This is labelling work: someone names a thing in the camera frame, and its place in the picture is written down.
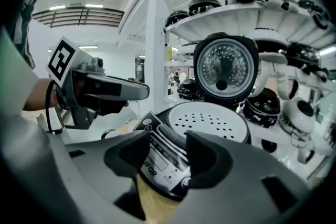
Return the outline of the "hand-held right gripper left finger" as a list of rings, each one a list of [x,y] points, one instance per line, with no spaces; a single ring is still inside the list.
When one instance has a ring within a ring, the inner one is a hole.
[[[106,139],[108,148],[104,163],[117,176],[135,176],[141,169],[150,149],[150,132],[132,133]]]

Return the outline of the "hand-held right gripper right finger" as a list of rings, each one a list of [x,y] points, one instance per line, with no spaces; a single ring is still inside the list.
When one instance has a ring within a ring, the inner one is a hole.
[[[202,132],[186,132],[186,152],[190,163],[190,189],[213,188],[231,171],[233,158],[226,141]]]

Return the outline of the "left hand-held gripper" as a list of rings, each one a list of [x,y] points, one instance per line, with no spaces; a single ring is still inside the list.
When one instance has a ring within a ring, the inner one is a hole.
[[[71,112],[68,129],[87,130],[96,116],[118,114],[128,101],[144,100],[150,94],[146,84],[105,76],[103,60],[92,57],[66,37],[53,50],[47,71],[56,86],[58,105]],[[84,81],[85,106],[77,101],[75,84]]]

